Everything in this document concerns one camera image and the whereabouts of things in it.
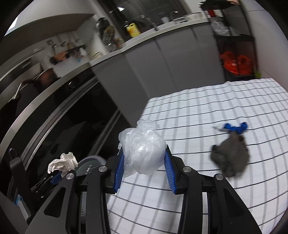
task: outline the yellow detergent bottle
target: yellow detergent bottle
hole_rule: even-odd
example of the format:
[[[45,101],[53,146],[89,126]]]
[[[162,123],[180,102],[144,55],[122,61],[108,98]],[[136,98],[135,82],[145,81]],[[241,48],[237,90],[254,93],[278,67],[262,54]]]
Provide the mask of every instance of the yellow detergent bottle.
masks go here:
[[[135,23],[128,25],[126,29],[131,37],[135,37],[141,34]]]

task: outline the gray stuffed toy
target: gray stuffed toy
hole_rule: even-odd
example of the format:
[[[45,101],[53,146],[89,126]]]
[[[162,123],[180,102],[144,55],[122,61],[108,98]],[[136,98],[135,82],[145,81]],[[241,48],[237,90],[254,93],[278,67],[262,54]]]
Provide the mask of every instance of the gray stuffed toy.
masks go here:
[[[243,172],[249,162],[249,153],[244,136],[236,131],[230,132],[229,138],[219,146],[213,145],[211,160],[218,165],[225,177],[233,177]]]

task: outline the crumpled plastic bag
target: crumpled plastic bag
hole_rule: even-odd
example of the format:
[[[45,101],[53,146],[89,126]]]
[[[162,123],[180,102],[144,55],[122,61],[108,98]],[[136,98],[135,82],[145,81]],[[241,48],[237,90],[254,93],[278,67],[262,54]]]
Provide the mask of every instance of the crumpled plastic bag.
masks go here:
[[[62,172],[61,176],[64,177],[67,172],[75,169],[78,166],[78,162],[73,155],[73,153],[69,152],[68,154],[61,154],[60,159],[54,159],[48,165],[48,174],[55,170],[59,170]]]
[[[151,120],[140,119],[136,128],[127,128],[119,134],[119,146],[124,152],[124,175],[136,172],[152,175],[164,164],[167,144],[155,131],[159,125]]]

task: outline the red plastic bag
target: red plastic bag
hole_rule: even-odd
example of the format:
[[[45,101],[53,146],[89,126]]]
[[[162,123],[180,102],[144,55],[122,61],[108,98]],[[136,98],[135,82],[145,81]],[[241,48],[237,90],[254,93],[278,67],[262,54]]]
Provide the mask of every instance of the red plastic bag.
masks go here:
[[[252,74],[252,62],[251,59],[244,55],[239,55],[237,58],[236,63],[236,57],[231,51],[226,51],[222,55],[220,55],[220,58],[224,61],[224,68],[228,71],[230,71],[232,74],[236,76],[246,76]]]

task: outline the tablecloth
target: tablecloth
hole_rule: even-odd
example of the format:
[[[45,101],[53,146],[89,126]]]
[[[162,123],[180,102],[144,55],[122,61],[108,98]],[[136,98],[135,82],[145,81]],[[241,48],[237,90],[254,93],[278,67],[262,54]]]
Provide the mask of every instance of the tablecloth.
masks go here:
[[[228,137],[214,127],[247,122],[250,161],[242,175],[228,181],[267,234],[288,205],[287,101],[288,93],[273,79],[226,82],[152,98],[141,118],[156,121],[171,153],[209,176],[220,172],[210,160],[211,146]],[[177,233],[182,199],[169,188],[164,166],[151,176],[127,177],[107,203],[111,232]],[[207,225],[203,193],[204,234]]]

